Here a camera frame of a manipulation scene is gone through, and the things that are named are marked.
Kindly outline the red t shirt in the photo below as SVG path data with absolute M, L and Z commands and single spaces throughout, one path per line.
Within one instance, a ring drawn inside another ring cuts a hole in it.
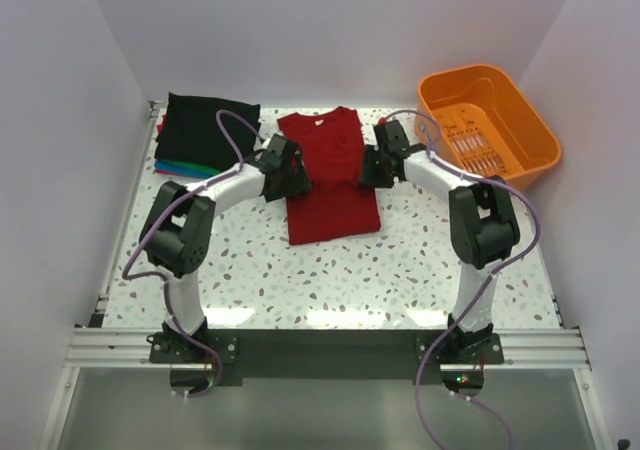
M 300 145 L 311 183 L 309 192 L 286 200 L 289 243 L 379 231 L 375 191 L 359 184 L 364 139 L 357 111 L 340 106 L 321 115 L 292 113 L 277 123 Z

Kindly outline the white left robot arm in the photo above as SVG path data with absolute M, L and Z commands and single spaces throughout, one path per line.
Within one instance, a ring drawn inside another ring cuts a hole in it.
M 198 271 L 205 262 L 214 219 L 234 206 L 262 197 L 271 202 L 309 192 L 301 146 L 282 136 L 231 169 L 190 185 L 170 181 L 155 197 L 139 248 L 154 268 L 142 273 L 163 282 L 162 330 L 147 338 L 150 361 L 221 366 L 200 302 Z

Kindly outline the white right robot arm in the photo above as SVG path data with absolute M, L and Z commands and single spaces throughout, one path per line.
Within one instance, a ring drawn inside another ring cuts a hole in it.
M 424 362 L 469 362 L 493 333 L 498 267 L 520 241 L 507 186 L 447 163 L 424 144 L 411 145 L 402 125 L 382 120 L 376 143 L 365 147 L 360 184 L 391 188 L 408 182 L 448 204 L 451 246 L 461 262 L 459 288 L 447 329 L 425 349 Z

